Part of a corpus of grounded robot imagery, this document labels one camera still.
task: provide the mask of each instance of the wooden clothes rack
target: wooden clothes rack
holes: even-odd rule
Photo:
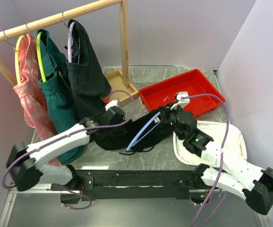
[[[119,4],[119,14],[120,14],[120,30],[121,30],[121,49],[122,49],[122,70],[115,70],[106,75],[112,90],[126,90],[133,98],[138,97],[138,90],[129,81],[129,68],[128,68],[128,8],[127,0],[99,0],[81,7],[77,7],[63,13],[55,14],[50,17],[46,17],[40,20],[36,20],[25,25],[17,26],[4,32],[0,32],[0,43],[6,42],[9,39],[19,37],[21,35],[27,34],[29,31],[37,31],[42,28],[46,28],[58,23],[62,23],[64,20],[70,20],[75,17],[85,15],[97,11],[99,9],[106,8]],[[14,77],[9,69],[0,59],[0,72],[3,76],[10,82],[11,85],[16,85],[16,77]],[[130,102],[129,96],[125,93],[117,92],[112,95],[112,98],[117,98],[120,100],[121,105],[125,105]]]

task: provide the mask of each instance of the wooden tray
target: wooden tray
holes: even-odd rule
[[[106,78],[111,85],[112,91],[115,90],[125,90],[128,91],[134,99],[138,98],[138,90],[133,85],[131,81],[128,81],[128,87],[125,87],[123,84],[123,72],[122,70],[114,70],[106,75]],[[131,102],[131,98],[126,95],[124,92],[116,92],[111,95],[110,100],[112,99],[119,99],[120,106],[127,105]]]

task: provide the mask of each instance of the hanging clothes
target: hanging clothes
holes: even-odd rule
[[[42,32],[40,48],[46,76],[46,82],[40,80],[40,85],[48,103],[48,114],[57,132],[61,133],[79,122],[70,92],[66,57],[49,37],[48,31],[42,29],[39,32]],[[58,158],[62,164],[70,163],[81,156],[84,148],[80,146],[71,149]]]
[[[66,62],[73,101],[79,120],[105,112],[100,96],[111,92],[111,86],[99,65],[85,28],[76,20],[72,30],[72,63]]]
[[[20,37],[17,53],[19,66],[18,84],[13,87],[24,109],[24,117],[28,126],[35,128],[40,140],[46,140],[57,134],[55,126],[48,115],[47,102],[39,84],[41,78],[37,62],[36,44],[30,35]],[[49,162],[60,166],[58,158]]]

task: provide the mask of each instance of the yellow clothes hanger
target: yellow clothes hanger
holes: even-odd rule
[[[21,43],[21,41],[22,41],[22,39],[24,37],[25,37],[25,35],[21,35],[18,38],[17,45],[15,47],[15,74],[17,76],[18,85],[22,84],[22,82],[21,82],[21,75],[19,73],[18,50],[19,50],[19,45],[20,45],[20,43]]]
[[[37,34],[37,38],[36,38],[36,52],[37,52],[37,60],[38,60],[38,65],[40,67],[40,72],[41,72],[42,80],[43,80],[43,82],[46,82],[46,76],[45,76],[44,67],[43,67],[43,61],[42,61],[42,56],[41,56],[41,46],[40,46],[41,35],[42,35],[42,32],[39,32]]]

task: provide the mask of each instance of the white basket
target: white basket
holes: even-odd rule
[[[197,127],[204,133],[211,136],[215,142],[219,144],[222,143],[226,131],[226,123],[197,121]],[[174,152],[178,160],[180,160],[182,163],[192,166],[198,166],[200,163],[203,163],[211,167],[218,167],[214,163],[190,153],[183,146],[183,142],[183,140],[179,140],[176,134],[173,133]],[[229,125],[229,132],[224,148],[237,154],[243,160],[247,160],[247,150],[244,138],[240,130],[232,124]]]

